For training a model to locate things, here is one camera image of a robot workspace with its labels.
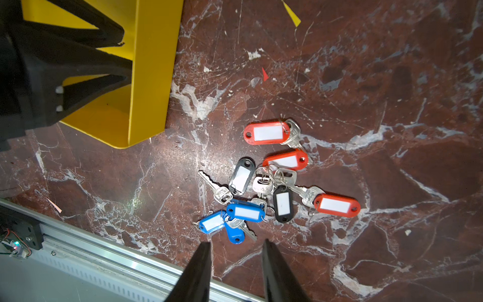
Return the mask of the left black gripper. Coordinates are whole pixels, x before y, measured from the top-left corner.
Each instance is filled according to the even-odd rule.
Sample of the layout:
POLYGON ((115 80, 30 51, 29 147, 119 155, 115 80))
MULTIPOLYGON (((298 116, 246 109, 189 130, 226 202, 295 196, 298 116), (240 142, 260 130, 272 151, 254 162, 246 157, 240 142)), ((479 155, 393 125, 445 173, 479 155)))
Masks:
POLYGON ((94 28, 25 21, 20 1, 1 1, 2 151, 132 81, 132 61, 92 48, 122 46, 121 25, 86 1, 50 3, 94 28))

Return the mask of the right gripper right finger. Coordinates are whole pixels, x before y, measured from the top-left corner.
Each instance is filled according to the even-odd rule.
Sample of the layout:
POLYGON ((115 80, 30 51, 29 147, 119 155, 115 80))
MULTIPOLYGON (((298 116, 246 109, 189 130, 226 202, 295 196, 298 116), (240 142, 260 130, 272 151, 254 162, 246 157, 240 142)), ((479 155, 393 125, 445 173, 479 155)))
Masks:
POLYGON ((262 270, 266 301, 311 301, 277 245, 268 239, 262 250, 262 270))

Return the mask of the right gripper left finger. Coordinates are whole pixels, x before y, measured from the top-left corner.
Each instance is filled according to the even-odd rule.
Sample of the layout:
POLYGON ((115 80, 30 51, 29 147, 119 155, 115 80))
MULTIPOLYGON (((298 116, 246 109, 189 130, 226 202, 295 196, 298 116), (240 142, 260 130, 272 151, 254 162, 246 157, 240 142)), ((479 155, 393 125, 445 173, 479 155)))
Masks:
POLYGON ((165 302, 209 301, 211 265, 211 244, 202 242, 165 302))

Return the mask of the blue tag key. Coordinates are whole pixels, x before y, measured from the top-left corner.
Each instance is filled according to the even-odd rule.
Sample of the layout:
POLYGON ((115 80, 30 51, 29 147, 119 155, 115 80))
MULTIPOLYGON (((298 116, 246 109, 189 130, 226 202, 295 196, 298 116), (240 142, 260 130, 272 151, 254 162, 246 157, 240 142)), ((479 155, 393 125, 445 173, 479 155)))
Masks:
POLYGON ((233 244, 241 244, 248 237, 253 241, 257 241, 257 236, 254 231, 251 231, 245 220, 239 218, 230 218, 229 216, 225 218, 225 228, 228 234, 228 239, 233 244))
POLYGON ((226 212, 230 218, 260 223, 265 220, 267 211, 267 202, 265 200, 254 198, 250 201, 233 199, 226 207, 226 212))

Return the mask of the yellow bottom drawer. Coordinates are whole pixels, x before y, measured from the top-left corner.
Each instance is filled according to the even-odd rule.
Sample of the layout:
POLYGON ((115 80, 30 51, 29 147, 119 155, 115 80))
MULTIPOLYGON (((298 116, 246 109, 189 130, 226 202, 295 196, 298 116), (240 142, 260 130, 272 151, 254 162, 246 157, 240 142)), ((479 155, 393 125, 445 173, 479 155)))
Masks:
MULTIPOLYGON (((93 29, 50 1, 20 1, 25 21, 93 29)), ((125 149, 164 131, 182 1, 86 1, 121 25, 120 47, 94 48, 132 61, 132 81, 60 120, 106 145, 125 149)))

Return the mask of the black tag key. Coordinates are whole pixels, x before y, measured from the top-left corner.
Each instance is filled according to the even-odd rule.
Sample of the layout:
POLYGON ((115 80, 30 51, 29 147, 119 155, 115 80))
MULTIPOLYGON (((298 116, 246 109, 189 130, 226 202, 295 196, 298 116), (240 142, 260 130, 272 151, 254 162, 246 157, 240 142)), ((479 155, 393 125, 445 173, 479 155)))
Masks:
POLYGON ((294 217, 293 192, 287 186, 278 186, 273 195, 275 219, 287 223, 294 217))
POLYGON ((235 196, 241 196, 246 192, 254 176, 255 168, 255 162, 251 158, 241 158, 236 164, 227 186, 213 182, 204 171, 198 171, 198 174, 211 188, 215 201, 221 205, 227 205, 235 196))

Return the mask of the red tag key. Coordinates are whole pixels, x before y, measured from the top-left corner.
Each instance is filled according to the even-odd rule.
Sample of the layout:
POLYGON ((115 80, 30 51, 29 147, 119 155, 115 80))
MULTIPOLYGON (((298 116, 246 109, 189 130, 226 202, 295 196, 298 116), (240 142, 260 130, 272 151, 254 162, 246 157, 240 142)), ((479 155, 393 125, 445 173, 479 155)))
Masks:
POLYGON ((274 191, 277 187, 295 184, 298 171, 305 169, 310 163, 305 151, 296 149, 289 152, 266 157, 257 169, 263 179, 268 179, 274 191))
POLYGON ((250 145, 286 145, 302 150, 301 129, 292 119, 284 122, 251 123, 244 129, 243 137, 250 145))
POLYGON ((332 195, 318 186, 298 186, 296 171, 280 168, 273 173, 273 180, 275 184, 286 186, 298 195, 304 206, 314 208, 319 213, 352 218, 361 211, 360 203, 354 198, 332 195))

